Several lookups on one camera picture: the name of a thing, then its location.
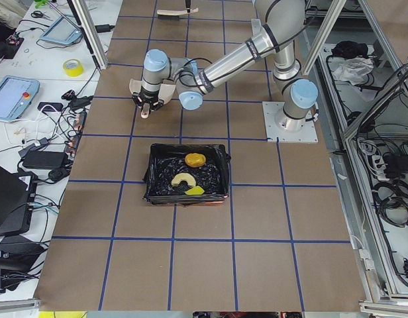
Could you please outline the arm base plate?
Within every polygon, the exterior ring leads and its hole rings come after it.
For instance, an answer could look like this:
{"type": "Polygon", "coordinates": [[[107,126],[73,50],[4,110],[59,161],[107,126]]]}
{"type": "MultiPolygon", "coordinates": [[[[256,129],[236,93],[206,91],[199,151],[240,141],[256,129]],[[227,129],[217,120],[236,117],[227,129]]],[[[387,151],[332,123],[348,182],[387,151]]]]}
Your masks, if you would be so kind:
{"type": "Polygon", "coordinates": [[[311,111],[304,119],[290,119],[284,114],[284,102],[263,101],[262,108],[268,142],[318,143],[311,111]]]}

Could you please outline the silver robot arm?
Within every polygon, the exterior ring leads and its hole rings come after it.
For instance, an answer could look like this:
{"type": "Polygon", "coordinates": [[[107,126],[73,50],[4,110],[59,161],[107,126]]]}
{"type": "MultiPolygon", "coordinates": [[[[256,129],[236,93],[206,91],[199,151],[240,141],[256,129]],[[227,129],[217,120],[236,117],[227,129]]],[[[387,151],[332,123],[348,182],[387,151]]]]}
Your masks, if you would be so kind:
{"type": "Polygon", "coordinates": [[[132,93],[142,117],[164,105],[159,93],[165,80],[174,83],[184,109],[196,110],[204,95],[273,55],[273,79],[285,101],[276,115],[278,125],[287,131],[292,124],[302,125],[319,94],[317,86],[302,76],[295,57],[294,39],[305,29],[306,2],[254,1],[253,6],[261,23],[258,33],[202,70],[193,59],[170,58],[159,49],[147,51],[140,89],[132,93]]]}

